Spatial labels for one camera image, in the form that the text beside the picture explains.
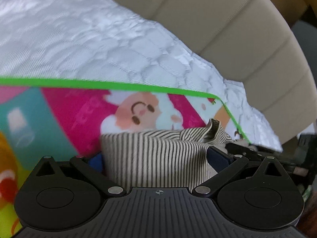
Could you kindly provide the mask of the beige striped knit garment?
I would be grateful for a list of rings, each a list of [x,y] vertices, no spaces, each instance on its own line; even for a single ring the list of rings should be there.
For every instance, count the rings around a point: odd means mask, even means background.
[[[188,187],[190,190],[217,174],[207,161],[210,146],[234,140],[220,121],[179,131],[107,133],[100,137],[108,178],[132,187]]]

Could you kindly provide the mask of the colourful cartoon play mat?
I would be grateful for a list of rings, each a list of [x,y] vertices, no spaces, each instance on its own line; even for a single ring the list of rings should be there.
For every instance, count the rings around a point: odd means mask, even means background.
[[[214,92],[111,82],[1,80],[1,237],[21,229],[14,200],[42,156],[60,161],[91,157],[100,166],[102,133],[182,130],[203,127],[211,118],[233,139],[245,138],[229,102]]]

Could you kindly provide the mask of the white quilted mattress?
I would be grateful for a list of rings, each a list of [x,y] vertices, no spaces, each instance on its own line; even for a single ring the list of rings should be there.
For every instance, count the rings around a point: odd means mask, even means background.
[[[242,83],[114,0],[1,0],[1,82],[214,95],[250,142],[282,150]]]

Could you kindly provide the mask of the beige padded headboard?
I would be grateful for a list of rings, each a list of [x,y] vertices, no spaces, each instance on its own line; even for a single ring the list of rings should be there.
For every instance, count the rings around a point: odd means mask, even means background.
[[[242,82],[247,101],[281,143],[316,119],[316,86],[305,55],[270,0],[115,0],[154,20],[223,77]]]

